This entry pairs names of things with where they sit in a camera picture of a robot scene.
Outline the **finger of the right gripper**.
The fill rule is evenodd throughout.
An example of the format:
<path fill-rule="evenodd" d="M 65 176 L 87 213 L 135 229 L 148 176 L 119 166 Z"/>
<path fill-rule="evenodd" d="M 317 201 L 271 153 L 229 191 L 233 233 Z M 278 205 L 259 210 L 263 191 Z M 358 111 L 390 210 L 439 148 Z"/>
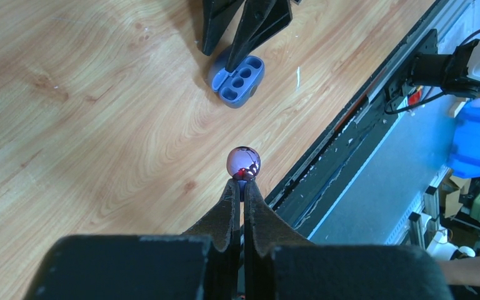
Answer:
<path fill-rule="evenodd" d="M 288 26 L 292 18 L 288 0 L 247 0 L 225 70 L 234 71 L 253 50 Z"/>
<path fill-rule="evenodd" d="M 203 31 L 201 51 L 210 56 L 227 27 L 243 4 L 243 0 L 203 0 Z"/>

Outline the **purple earbud charging case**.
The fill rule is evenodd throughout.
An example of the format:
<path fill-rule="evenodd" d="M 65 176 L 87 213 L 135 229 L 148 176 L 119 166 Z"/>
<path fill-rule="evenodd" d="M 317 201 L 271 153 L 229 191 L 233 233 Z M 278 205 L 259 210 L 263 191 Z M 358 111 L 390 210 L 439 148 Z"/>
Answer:
<path fill-rule="evenodd" d="M 260 57 L 247 56 L 239 66 L 226 71 L 226 63 L 232 46 L 223 50 L 211 65 L 207 83 L 220 100 L 229 108 L 245 105 L 255 94 L 265 75 L 265 64 Z"/>

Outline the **purple earbud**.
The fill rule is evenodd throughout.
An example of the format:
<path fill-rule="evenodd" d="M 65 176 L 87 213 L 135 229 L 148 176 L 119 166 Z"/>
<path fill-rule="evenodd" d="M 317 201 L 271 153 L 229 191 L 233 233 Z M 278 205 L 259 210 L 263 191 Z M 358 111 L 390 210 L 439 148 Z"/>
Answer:
<path fill-rule="evenodd" d="M 226 169 L 235 180 L 252 181 L 259 174 L 260 168 L 260 155 L 251 147 L 235 147 L 227 156 Z"/>

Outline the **bystander bare hand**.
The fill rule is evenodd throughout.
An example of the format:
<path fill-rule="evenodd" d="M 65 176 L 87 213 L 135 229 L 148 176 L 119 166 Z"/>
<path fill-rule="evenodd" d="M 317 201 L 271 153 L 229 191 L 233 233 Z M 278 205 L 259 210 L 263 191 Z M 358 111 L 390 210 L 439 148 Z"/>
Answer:
<path fill-rule="evenodd" d="M 438 261 L 450 285 L 480 287 L 480 256 L 451 261 Z"/>

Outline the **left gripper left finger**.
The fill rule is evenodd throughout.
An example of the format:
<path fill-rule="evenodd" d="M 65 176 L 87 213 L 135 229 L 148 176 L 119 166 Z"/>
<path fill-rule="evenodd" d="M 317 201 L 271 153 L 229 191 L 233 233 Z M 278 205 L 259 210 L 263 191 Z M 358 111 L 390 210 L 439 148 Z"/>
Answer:
<path fill-rule="evenodd" d="M 241 250 L 241 185 L 179 235 L 85 235 L 58 239 L 26 299 L 234 299 Z"/>

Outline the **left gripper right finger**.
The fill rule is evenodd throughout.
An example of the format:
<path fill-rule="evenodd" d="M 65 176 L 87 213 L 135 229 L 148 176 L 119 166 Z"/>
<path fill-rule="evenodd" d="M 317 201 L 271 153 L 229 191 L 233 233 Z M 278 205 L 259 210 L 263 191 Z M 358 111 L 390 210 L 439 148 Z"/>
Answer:
<path fill-rule="evenodd" d="M 451 299 L 415 246 L 317 245 L 283 221 L 255 182 L 243 188 L 247 299 Z"/>

